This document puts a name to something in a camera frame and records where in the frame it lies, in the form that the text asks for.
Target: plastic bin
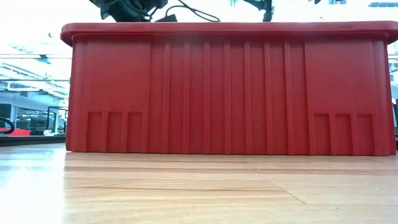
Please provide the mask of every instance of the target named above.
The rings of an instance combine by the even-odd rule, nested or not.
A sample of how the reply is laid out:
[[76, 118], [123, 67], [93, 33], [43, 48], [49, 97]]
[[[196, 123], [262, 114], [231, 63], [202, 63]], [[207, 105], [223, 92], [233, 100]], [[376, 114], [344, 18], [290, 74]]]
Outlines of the plastic bin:
[[388, 156], [397, 22], [68, 24], [67, 150]]

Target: bin rim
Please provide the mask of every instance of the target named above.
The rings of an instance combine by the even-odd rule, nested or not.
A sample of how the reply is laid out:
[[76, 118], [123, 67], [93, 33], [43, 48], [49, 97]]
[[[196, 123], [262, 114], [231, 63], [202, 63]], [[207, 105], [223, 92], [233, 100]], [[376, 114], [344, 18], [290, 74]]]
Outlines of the bin rim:
[[396, 21], [360, 22], [120, 22], [71, 23], [62, 27], [61, 39], [73, 45], [75, 34], [377, 34], [388, 44], [398, 40]]

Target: floor plank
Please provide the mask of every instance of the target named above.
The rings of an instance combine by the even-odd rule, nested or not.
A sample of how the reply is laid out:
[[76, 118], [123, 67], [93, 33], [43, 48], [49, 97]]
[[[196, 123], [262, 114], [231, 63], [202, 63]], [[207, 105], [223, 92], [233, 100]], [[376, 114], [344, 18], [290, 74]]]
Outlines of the floor plank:
[[398, 159], [0, 148], [0, 223], [397, 223]]

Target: red object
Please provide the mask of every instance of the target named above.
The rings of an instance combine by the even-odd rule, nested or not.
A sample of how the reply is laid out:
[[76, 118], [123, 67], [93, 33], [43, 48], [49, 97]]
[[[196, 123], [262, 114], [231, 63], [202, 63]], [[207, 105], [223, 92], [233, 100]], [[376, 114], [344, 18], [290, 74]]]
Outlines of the red object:
[[[0, 128], [0, 131], [8, 131], [10, 130], [9, 128]], [[30, 131], [29, 130], [24, 130], [24, 129], [15, 129], [11, 134], [8, 134], [9, 136], [30, 136]]]
[[68, 24], [67, 150], [395, 155], [397, 22]]

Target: black cable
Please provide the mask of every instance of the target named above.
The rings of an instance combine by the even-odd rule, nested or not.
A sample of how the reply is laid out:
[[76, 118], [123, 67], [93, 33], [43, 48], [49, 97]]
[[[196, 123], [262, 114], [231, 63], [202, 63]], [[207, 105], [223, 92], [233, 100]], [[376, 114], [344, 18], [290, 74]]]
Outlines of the black cable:
[[0, 117], [0, 121], [7, 123], [11, 128], [7, 131], [0, 131], [0, 134], [11, 134], [15, 131], [15, 125], [7, 118]]
[[[194, 9], [194, 8], [188, 6], [187, 4], [185, 4], [182, 0], [177, 0], [177, 1], [179, 1], [179, 2], [182, 4], [182, 6], [172, 6], [172, 7], [168, 8], [168, 9], [166, 10], [166, 17], [169, 16], [169, 11], [170, 11], [171, 9], [174, 9], [174, 8], [177, 8], [177, 7], [182, 7], [182, 8], [185, 8], [185, 9], [189, 9], [189, 10], [190, 10], [191, 12], [193, 12], [195, 15], [197, 15], [198, 17], [201, 17], [202, 19], [205, 19], [205, 20], [207, 20], [207, 21], [210, 21], [210, 22], [221, 22], [221, 20], [220, 20], [218, 17], [216, 17], [216, 16], [213, 16], [213, 15], [211, 15], [211, 14], [209, 14], [209, 13], [205, 13], [205, 12], [203, 12], [203, 11], [201, 11], [201, 10], [198, 10], [198, 9]], [[208, 16], [208, 17], [212, 17], [213, 19], [206, 18], [206, 17], [204, 17], [204, 16], [202, 16], [202, 15], [199, 15], [199, 13], [200, 13], [200, 14], [203, 14], [203, 15], [206, 15], [206, 16]]]

